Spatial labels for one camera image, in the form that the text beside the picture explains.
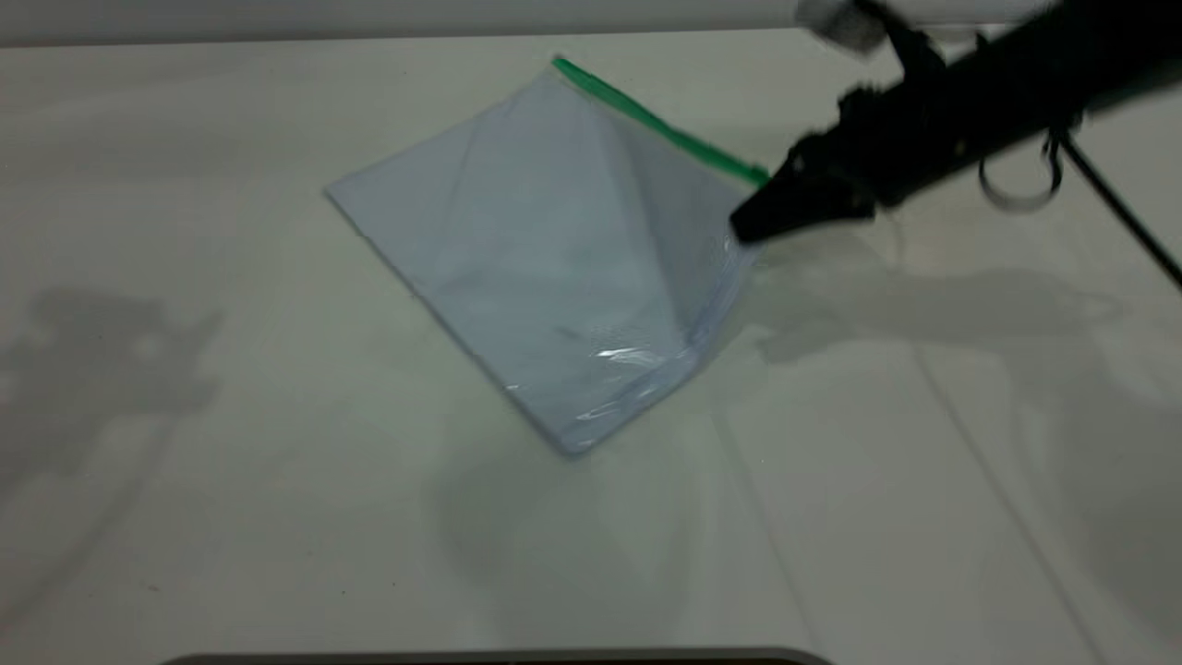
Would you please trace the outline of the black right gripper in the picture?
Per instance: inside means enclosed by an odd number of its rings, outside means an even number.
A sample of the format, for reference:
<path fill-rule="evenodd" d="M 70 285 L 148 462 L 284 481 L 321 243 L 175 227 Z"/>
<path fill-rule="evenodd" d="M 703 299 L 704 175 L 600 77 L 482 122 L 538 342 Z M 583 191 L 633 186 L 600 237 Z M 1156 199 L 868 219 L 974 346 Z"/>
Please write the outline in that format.
<path fill-rule="evenodd" d="M 839 102 L 833 163 L 820 138 L 790 148 L 771 178 L 730 211 L 742 245 L 820 224 L 870 222 L 983 159 L 983 44 L 947 61 L 926 37 L 894 37 L 903 69 L 890 89 L 855 89 Z"/>

